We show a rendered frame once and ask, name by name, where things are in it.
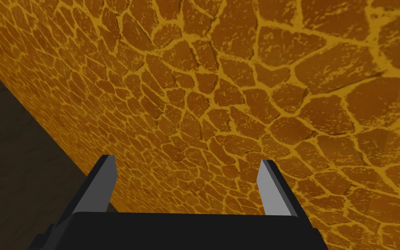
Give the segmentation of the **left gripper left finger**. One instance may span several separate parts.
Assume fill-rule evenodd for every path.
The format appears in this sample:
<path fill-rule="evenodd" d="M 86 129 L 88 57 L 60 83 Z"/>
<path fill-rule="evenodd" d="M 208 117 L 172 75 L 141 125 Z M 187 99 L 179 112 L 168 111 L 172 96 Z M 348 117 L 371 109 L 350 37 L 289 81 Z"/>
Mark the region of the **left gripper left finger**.
<path fill-rule="evenodd" d="M 118 178 L 113 155 L 102 155 L 59 218 L 59 224 L 77 212 L 106 212 Z"/>

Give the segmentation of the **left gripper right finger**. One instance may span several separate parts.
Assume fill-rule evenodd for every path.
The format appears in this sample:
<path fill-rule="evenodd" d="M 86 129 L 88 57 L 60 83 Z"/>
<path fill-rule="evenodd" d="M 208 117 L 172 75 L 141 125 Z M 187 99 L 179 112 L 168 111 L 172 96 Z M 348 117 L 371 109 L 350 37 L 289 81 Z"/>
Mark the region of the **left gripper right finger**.
<path fill-rule="evenodd" d="M 307 218 L 297 197 L 274 161 L 260 162 L 256 182 L 266 215 Z"/>

